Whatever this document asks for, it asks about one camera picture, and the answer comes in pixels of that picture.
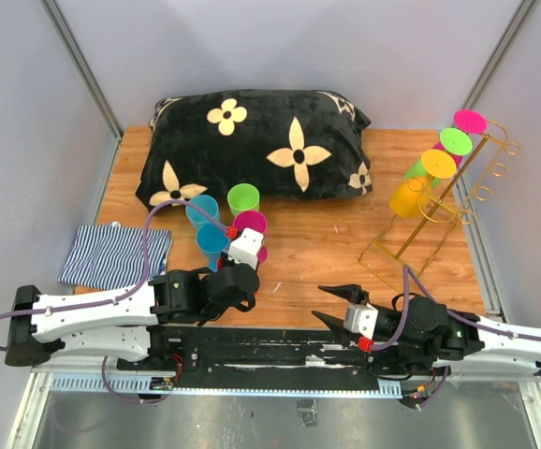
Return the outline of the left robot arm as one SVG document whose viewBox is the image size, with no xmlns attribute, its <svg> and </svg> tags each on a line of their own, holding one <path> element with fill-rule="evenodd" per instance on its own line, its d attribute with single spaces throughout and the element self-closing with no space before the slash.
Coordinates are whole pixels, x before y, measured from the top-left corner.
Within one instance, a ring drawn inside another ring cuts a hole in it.
<svg viewBox="0 0 541 449">
<path fill-rule="evenodd" d="M 112 356 L 159 370 L 171 347 L 151 338 L 151 327 L 203 325 L 229 308 L 250 311 L 259 285 L 246 264 L 216 272 L 175 269 L 142 286 L 77 296 L 44 295 L 25 285 L 14 298 L 5 363 L 33 367 L 60 356 Z"/>
</svg>

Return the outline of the yellow wine glass orange base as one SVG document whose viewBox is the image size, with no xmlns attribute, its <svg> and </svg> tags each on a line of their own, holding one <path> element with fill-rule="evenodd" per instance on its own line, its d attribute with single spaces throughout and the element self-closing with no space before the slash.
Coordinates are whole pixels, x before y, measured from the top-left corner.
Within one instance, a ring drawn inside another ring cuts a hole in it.
<svg viewBox="0 0 541 449">
<path fill-rule="evenodd" d="M 404 180 L 389 199 L 391 210 L 402 218 L 415 218 L 431 202 L 431 181 L 427 176 Z"/>
</svg>

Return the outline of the light green wine glass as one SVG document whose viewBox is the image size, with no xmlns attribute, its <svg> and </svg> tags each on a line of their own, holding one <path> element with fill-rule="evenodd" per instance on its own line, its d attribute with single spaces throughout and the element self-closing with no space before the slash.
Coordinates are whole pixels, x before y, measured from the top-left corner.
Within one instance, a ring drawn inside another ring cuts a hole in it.
<svg viewBox="0 0 541 449">
<path fill-rule="evenodd" d="M 234 217 L 248 210 L 259 210 L 260 193 L 250 183 L 234 185 L 227 193 L 227 204 Z"/>
</svg>

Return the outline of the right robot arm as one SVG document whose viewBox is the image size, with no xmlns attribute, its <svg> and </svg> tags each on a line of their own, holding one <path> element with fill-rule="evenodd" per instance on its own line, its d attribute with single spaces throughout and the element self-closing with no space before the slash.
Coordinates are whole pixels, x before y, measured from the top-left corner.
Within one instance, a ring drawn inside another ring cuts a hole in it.
<svg viewBox="0 0 541 449">
<path fill-rule="evenodd" d="M 326 286 L 347 300 L 345 317 L 316 312 L 340 345 L 365 354 L 366 369 L 387 377 L 456 373 L 541 380 L 541 328 L 513 326 L 453 311 L 418 293 L 398 294 L 386 308 L 355 284 Z"/>
</svg>

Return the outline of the teal glass green base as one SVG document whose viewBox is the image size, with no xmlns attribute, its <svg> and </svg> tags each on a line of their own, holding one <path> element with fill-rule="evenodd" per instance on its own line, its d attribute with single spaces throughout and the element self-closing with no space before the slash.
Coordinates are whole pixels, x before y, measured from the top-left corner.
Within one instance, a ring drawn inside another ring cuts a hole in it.
<svg viewBox="0 0 541 449">
<path fill-rule="evenodd" d="M 196 242 L 207 260 L 208 269 L 216 271 L 221 253 L 229 245 L 226 232 L 212 223 L 207 223 L 197 231 Z"/>
</svg>

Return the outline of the blue wine glass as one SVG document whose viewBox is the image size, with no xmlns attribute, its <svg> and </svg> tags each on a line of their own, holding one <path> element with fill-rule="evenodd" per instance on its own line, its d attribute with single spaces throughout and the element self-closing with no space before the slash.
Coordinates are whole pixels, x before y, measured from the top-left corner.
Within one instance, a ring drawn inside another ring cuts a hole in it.
<svg viewBox="0 0 541 449">
<path fill-rule="evenodd" d="M 191 226 L 199 230 L 210 222 L 209 218 L 220 221 L 220 210 L 217 201 L 212 196 L 199 195 L 189 200 L 185 207 L 185 214 Z"/>
</svg>

